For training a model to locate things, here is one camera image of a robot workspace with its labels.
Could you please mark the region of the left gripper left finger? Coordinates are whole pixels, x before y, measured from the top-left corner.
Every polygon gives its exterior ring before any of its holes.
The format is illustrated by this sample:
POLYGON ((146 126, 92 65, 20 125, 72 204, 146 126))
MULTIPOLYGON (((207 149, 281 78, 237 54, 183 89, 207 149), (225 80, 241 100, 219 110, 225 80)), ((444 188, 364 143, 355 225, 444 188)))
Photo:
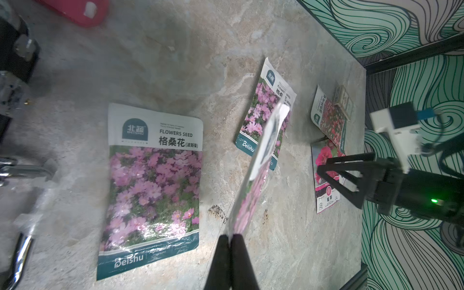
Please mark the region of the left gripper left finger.
POLYGON ((227 235, 219 237, 207 277, 205 290, 229 290, 231 288, 231 253, 227 235))

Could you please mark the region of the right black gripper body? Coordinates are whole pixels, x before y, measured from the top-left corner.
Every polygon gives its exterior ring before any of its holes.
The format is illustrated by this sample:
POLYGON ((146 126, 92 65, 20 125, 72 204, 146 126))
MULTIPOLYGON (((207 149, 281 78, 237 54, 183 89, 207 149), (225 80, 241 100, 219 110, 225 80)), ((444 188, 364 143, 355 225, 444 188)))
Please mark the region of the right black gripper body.
POLYGON ((397 206, 417 218, 464 223, 462 179, 416 169, 405 174, 394 158, 378 158, 375 164, 383 173, 375 190, 378 213, 391 216, 397 206))

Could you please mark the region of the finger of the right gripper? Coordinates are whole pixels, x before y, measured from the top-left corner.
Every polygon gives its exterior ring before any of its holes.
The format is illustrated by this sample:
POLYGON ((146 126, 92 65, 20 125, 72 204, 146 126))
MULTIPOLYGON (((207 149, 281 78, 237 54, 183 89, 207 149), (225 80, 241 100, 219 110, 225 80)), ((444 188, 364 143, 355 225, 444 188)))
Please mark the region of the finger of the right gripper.
POLYGON ((375 154, 362 153, 344 157, 327 159, 326 163, 317 167, 317 173, 329 185, 339 191, 352 205, 362 209, 364 202, 375 187, 375 154), (335 172, 346 181, 355 186, 355 190, 350 190, 336 181, 328 173, 335 172))

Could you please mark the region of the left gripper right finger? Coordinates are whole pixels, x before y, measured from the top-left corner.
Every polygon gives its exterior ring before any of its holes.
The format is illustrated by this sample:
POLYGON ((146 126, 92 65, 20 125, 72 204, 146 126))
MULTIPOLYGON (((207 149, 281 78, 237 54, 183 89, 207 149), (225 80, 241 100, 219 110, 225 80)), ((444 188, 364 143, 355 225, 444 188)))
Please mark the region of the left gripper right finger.
POLYGON ((253 266, 242 235, 235 234, 230 243, 232 290, 259 290, 253 266))

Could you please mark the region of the red flower green seed packet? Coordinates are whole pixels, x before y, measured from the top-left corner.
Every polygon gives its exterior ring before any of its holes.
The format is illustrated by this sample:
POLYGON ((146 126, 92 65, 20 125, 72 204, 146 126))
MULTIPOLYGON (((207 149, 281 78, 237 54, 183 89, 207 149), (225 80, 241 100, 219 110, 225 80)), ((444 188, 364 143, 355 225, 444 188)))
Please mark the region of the red flower green seed packet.
POLYGON ((341 153, 346 153, 345 138, 348 122, 340 109, 322 91, 320 85, 315 92, 311 120, 341 153))

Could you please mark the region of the purple flower seed packet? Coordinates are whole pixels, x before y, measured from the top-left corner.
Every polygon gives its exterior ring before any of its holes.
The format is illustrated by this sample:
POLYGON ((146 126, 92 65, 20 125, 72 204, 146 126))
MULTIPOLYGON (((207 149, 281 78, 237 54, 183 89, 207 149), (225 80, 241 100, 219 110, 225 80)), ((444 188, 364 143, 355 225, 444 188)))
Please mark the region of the purple flower seed packet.
POLYGON ((242 126, 235 141, 238 149, 253 156, 264 127, 271 117, 271 113, 283 101, 290 108, 296 100, 297 94, 283 79, 266 58, 253 94, 251 105, 245 115, 242 126))
POLYGON ((203 132, 199 118, 109 105, 98 280, 198 247, 203 132))
POLYGON ((265 125, 228 219, 227 236, 229 240, 232 240, 235 234, 243 235, 253 218, 267 179, 279 131, 289 112, 290 107, 280 101, 265 125))

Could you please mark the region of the purple flower seed packet front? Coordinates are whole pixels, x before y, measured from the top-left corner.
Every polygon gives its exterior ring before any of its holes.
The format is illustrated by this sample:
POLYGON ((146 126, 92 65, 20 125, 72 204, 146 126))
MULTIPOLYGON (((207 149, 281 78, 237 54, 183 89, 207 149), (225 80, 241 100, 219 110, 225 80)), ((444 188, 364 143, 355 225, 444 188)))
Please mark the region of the purple flower seed packet front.
POLYGON ((109 105, 98 280, 198 247, 203 132, 199 118, 109 105))

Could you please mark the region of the purple flower seed packet back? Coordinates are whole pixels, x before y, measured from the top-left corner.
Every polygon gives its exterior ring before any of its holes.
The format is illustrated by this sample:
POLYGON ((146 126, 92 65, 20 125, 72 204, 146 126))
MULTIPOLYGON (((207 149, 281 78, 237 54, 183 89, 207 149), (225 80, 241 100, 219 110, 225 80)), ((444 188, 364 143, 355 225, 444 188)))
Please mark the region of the purple flower seed packet back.
POLYGON ((271 117, 271 113, 283 101, 290 108, 296 100, 297 94, 283 79, 266 58, 253 94, 251 105, 245 115, 242 126, 235 141, 238 149, 253 156, 264 127, 271 117))

